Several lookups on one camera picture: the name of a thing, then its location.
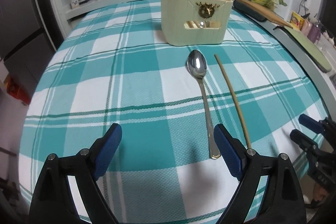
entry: decorative emblem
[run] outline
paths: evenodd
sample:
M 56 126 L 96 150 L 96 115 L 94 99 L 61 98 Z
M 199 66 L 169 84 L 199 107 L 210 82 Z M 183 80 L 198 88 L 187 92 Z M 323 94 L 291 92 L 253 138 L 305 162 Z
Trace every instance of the decorative emblem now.
M 202 2 L 200 3 L 196 3 L 199 6 L 198 9 L 198 14 L 201 18 L 210 18 L 213 16 L 213 14 L 215 13 L 215 8 L 218 8 L 219 5 L 215 4 L 208 4 L 206 2 L 204 2 L 204 4 L 202 4 Z

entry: green cutting board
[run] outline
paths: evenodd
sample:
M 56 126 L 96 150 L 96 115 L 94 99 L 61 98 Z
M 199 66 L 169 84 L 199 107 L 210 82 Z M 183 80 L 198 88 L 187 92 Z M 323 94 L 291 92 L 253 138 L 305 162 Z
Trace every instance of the green cutting board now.
M 305 35 L 303 35 L 300 31 L 294 30 L 289 27 L 281 27 L 285 29 L 286 33 L 289 34 L 293 40 L 298 42 L 303 49 L 305 49 L 306 53 L 310 56 L 310 58 L 314 61 L 314 63 L 319 67 L 319 69 L 326 73 L 332 70 L 332 66 L 329 61 L 325 58 L 322 52 L 313 44 Z

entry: teal plaid tablecloth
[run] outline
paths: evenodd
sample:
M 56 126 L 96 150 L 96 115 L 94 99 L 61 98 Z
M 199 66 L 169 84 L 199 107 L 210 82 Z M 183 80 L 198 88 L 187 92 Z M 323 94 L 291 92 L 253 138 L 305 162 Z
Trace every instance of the teal plaid tablecloth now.
M 121 223 L 215 223 L 238 182 L 222 158 L 209 159 L 201 92 L 185 69 L 189 52 L 208 62 L 205 85 L 213 124 L 245 144 L 217 53 L 231 79 L 262 155 L 285 152 L 301 176 L 305 156 L 289 133 L 298 116 L 322 119 L 315 86 L 264 30 L 232 11 L 220 45 L 172 47 L 161 31 L 160 0 L 141 0 L 91 13 L 63 42 L 32 98 L 21 139 L 20 188 L 28 204 L 47 155 L 90 147 L 113 122 L 123 138 L 99 187 Z M 262 178 L 248 218 L 261 202 Z M 70 178 L 76 188 L 76 182 Z M 83 219 L 88 215 L 73 193 Z

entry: spoon bowl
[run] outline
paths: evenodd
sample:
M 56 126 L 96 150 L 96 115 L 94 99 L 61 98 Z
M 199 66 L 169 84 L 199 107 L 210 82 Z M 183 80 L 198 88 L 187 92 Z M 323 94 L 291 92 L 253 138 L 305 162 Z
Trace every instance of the spoon bowl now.
M 187 67 L 189 73 L 196 80 L 203 80 L 207 73 L 207 61 L 203 54 L 198 50 L 193 50 L 187 58 Z

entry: cutting board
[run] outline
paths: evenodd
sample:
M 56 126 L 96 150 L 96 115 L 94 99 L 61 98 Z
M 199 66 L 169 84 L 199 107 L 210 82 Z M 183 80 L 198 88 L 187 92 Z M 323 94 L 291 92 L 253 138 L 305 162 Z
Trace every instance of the cutting board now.
M 314 63 L 319 67 L 319 69 L 327 73 L 331 71 L 332 66 L 322 52 L 313 44 L 302 32 L 294 30 L 293 28 L 283 27 L 282 28 L 291 38 L 294 38 L 314 61 Z
M 249 0 L 237 0 L 237 1 L 248 5 L 250 8 L 252 8 L 256 12 L 260 13 L 260 15 L 263 15 L 264 17 L 266 17 L 270 22 L 273 22 L 273 23 L 278 24 L 280 26 L 287 26 L 289 28 L 293 28 L 288 22 L 284 21 L 277 14 L 275 14 L 271 10 L 261 6 L 260 4 L 254 3 L 254 2 L 249 1 Z

